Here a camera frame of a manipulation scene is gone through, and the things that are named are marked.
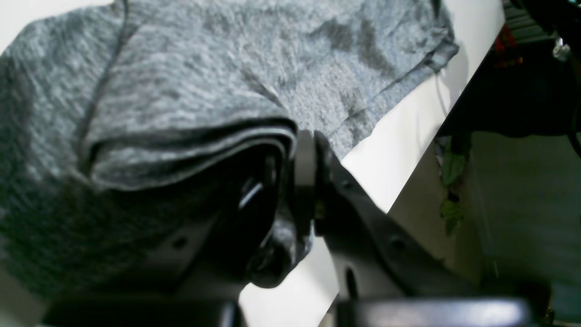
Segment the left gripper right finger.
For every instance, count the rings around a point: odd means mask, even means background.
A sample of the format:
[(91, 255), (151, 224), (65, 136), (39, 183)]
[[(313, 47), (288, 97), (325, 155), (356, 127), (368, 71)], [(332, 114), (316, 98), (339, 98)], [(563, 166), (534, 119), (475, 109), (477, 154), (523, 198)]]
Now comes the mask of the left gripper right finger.
[(529, 298), (480, 288), (434, 259), (384, 213), (319, 132), (301, 130), (293, 162), (297, 234), (321, 236), (340, 289), (335, 327), (539, 327)]

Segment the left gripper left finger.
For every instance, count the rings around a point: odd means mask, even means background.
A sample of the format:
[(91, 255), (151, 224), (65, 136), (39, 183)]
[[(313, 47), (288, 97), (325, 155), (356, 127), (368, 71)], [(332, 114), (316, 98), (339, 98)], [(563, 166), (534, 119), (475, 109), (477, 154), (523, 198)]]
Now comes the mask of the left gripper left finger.
[(273, 146), (220, 167), (243, 184), (212, 201), (133, 269), (50, 304), (43, 327), (244, 327), (247, 265), (274, 221), (284, 158)]

